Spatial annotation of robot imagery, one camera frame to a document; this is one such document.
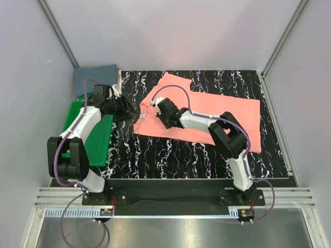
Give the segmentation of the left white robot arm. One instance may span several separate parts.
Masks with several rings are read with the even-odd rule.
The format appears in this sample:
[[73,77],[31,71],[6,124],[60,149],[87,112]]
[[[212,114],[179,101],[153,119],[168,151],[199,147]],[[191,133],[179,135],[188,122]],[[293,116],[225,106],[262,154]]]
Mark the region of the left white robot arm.
[[94,86],[91,98],[86,97],[78,116],[59,136],[47,141],[49,174],[62,187],[81,188],[85,194],[107,204],[112,197],[106,181],[90,168],[85,143],[94,127],[105,117],[116,121],[132,119],[136,111],[115,86]]

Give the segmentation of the pink t-shirt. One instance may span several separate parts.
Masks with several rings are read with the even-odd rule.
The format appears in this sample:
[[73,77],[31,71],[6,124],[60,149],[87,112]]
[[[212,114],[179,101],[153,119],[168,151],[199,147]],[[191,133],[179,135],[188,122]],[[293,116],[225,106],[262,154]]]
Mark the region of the pink t-shirt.
[[[135,134],[164,137],[213,145],[214,141],[208,131],[211,124],[210,116],[220,116],[230,112],[248,134],[251,142],[250,151],[260,153],[260,102],[254,99],[194,92],[190,90],[191,80],[166,73],[140,103],[140,117],[133,125]],[[153,97],[170,99],[178,109],[190,107],[194,113],[202,114],[203,118],[190,117],[185,128],[172,127],[167,129],[157,117],[157,109],[151,105]]]

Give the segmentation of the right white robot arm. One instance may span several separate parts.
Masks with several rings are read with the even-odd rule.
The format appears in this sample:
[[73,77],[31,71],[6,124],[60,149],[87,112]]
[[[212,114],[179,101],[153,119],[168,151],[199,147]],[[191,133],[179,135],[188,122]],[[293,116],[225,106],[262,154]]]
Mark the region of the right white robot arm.
[[256,185],[247,160],[251,144],[248,134],[231,113],[207,116],[186,107],[178,109],[170,99],[163,97],[152,100],[151,105],[167,129],[191,128],[210,134],[216,148],[227,158],[233,174],[234,189],[220,194],[223,202],[246,205],[252,201]]

